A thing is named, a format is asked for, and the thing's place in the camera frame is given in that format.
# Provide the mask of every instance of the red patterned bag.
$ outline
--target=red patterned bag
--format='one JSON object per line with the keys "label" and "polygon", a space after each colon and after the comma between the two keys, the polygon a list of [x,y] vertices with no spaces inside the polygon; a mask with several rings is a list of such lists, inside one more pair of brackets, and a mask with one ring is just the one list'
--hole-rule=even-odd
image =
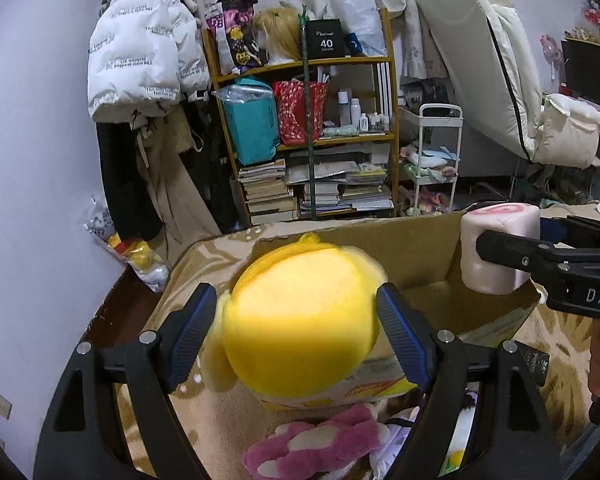
{"label": "red patterned bag", "polygon": [[[322,134],[327,86],[327,83],[309,83],[314,117],[314,140],[318,140]],[[273,83],[273,93],[278,105],[280,140],[284,144],[305,144],[304,83],[297,80],[276,81]]]}

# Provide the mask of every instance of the bookshelf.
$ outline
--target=bookshelf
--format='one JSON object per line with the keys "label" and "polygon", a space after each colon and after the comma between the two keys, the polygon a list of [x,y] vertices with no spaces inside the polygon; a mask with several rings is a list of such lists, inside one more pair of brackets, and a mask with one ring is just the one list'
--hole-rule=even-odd
{"label": "bookshelf", "polygon": [[[389,20],[389,13],[385,8],[379,9],[380,19],[382,22],[382,32],[384,34],[384,42],[386,44],[387,56],[382,57],[340,57],[340,58],[329,58],[329,59],[311,59],[308,61],[309,66],[333,66],[333,65],[346,65],[346,66],[361,66],[371,65],[373,69],[373,83],[374,83],[374,98],[375,98],[375,112],[389,115],[391,119],[390,131],[385,134],[378,135],[358,135],[352,137],[333,137],[327,139],[318,139],[313,142],[314,148],[326,147],[326,146],[337,146],[342,144],[349,144],[352,142],[389,142],[391,143],[391,149],[389,154],[389,162],[387,164],[387,179],[389,188],[391,190],[391,197],[394,203],[394,209],[392,215],[397,214],[398,205],[398,178],[399,178],[399,164],[398,156],[400,152],[399,136],[398,136],[398,94],[397,94],[397,77],[395,71],[395,56],[394,56],[394,44],[392,40],[391,25]],[[214,90],[219,90],[223,86],[233,83],[238,77],[244,76],[259,76],[263,79],[272,80],[274,78],[285,79],[285,74],[292,72],[297,73],[298,70],[302,70],[302,61],[295,61],[291,63],[277,64],[272,66],[263,66],[247,70],[239,75],[227,74],[222,75],[220,73],[220,64],[218,61],[218,54],[216,53],[216,44],[211,36],[208,28],[202,30],[202,40],[205,48],[206,60],[209,66],[209,73]],[[222,125],[222,131],[224,133],[224,141],[227,146],[229,153],[229,160],[234,174],[234,179],[238,187],[238,198],[244,217],[250,222],[250,213],[246,205],[246,195],[242,185],[238,182],[238,172],[240,171],[240,164],[237,160],[235,153],[234,144],[231,138],[231,133],[226,122],[226,116],[222,103],[218,101],[220,120]],[[307,144],[301,145],[286,145],[280,144],[277,149],[277,153],[286,154],[292,150],[302,150],[308,147]],[[346,214],[355,214],[356,211],[347,211]],[[359,212],[359,214],[369,214],[371,212]],[[342,215],[341,212],[332,212],[330,214],[320,213],[317,214],[317,218],[329,218],[331,216]],[[306,219],[306,215],[299,215],[299,218]]]}

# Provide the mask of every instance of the pink plush toy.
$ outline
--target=pink plush toy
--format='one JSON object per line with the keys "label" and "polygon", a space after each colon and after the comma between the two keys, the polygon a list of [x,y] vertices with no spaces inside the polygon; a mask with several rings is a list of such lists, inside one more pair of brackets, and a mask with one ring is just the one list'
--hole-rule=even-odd
{"label": "pink plush toy", "polygon": [[356,404],[318,426],[278,426],[268,439],[247,450],[242,463],[256,480],[306,480],[344,468],[379,449],[389,435],[389,429],[376,422],[371,404]]}

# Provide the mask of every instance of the black box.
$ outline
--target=black box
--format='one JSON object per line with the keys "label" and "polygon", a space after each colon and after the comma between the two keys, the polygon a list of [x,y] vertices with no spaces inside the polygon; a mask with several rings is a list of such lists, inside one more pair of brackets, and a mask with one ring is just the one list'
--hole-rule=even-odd
{"label": "black box", "polygon": [[309,59],[344,57],[344,38],[340,20],[306,22],[306,46]]}

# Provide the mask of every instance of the metal screw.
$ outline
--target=metal screw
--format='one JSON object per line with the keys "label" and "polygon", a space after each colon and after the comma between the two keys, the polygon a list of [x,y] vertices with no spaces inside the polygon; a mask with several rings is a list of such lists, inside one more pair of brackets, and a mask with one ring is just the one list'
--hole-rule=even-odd
{"label": "metal screw", "polygon": [[147,330],[145,332],[142,332],[139,335],[138,339],[142,344],[148,345],[150,343],[153,343],[157,337],[157,333],[155,333],[153,330]]}
{"label": "metal screw", "polygon": [[83,341],[75,348],[75,351],[80,355],[88,354],[91,351],[91,343]]}
{"label": "metal screw", "polygon": [[443,343],[451,343],[455,338],[456,336],[454,336],[454,333],[451,332],[451,330],[440,330],[438,332],[438,339]]}
{"label": "metal screw", "polygon": [[502,347],[505,352],[509,352],[510,354],[515,354],[518,351],[518,345],[509,339],[502,343]]}

